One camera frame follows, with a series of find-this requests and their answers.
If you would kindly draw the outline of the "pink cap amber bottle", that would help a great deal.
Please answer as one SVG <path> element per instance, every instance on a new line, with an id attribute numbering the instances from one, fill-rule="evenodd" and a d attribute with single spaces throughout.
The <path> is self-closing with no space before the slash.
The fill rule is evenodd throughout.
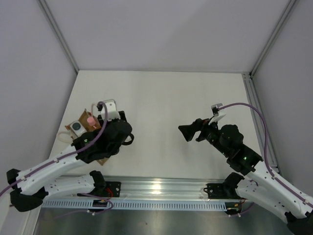
<path id="1" fill-rule="evenodd" d="M 98 120 L 92 116 L 87 118 L 87 124 L 88 124 L 88 130 L 90 132 L 101 128 L 101 125 L 99 124 Z"/>

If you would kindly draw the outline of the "white bottle grey cap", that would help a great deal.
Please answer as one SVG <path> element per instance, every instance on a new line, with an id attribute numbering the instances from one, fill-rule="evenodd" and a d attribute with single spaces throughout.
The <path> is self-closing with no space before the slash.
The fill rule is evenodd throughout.
<path id="1" fill-rule="evenodd" d="M 82 123 L 78 120 L 72 122 L 70 125 L 70 130 L 72 131 L 73 133 L 73 138 L 74 139 L 77 139 L 79 137 L 81 137 L 84 133 L 86 133 L 86 129 L 85 127 L 82 125 Z"/>

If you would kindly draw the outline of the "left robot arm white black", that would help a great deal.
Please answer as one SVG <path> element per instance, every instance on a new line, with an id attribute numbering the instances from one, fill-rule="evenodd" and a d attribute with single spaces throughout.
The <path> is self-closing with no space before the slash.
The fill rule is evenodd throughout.
<path id="1" fill-rule="evenodd" d="M 59 177 L 68 171 L 86 166 L 97 160 L 107 160 L 119 152 L 123 145 L 134 140 L 132 126 L 127 122 L 124 111 L 118 117 L 100 118 L 96 126 L 73 140 L 61 153 L 28 170 L 7 171 L 7 181 L 12 191 L 10 202 L 19 212 L 39 207 L 51 198 L 76 194 L 83 196 L 108 195 L 107 184 L 100 171 L 70 179 Z"/>

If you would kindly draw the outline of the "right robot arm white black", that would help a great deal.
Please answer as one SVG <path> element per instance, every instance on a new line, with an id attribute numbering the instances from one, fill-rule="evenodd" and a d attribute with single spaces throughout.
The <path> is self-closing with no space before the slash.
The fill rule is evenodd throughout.
<path id="1" fill-rule="evenodd" d="M 234 170 L 223 182 L 226 197 L 237 196 L 263 207 L 285 222 L 294 235 L 313 233 L 313 198 L 267 169 L 262 157 L 243 143 L 244 136 L 237 125 L 218 128 L 216 123 L 199 118 L 178 129 L 186 141 L 200 132 L 197 142 L 208 141 L 226 157 Z"/>

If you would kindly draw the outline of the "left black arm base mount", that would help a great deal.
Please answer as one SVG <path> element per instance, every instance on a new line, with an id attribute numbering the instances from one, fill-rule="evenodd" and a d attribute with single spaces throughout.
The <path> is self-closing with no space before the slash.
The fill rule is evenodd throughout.
<path id="1" fill-rule="evenodd" d="M 94 189 L 90 192 L 91 195 L 100 197 L 119 197 L 121 191 L 121 182 L 118 181 L 105 181 L 100 171 L 92 171 L 89 174 L 94 183 Z"/>

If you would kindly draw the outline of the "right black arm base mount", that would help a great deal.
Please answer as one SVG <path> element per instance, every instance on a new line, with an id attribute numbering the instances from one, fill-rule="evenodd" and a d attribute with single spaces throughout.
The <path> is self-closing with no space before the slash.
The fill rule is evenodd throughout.
<path id="1" fill-rule="evenodd" d="M 237 199 L 233 188 L 224 183 L 208 183 L 203 189 L 209 199 Z"/>

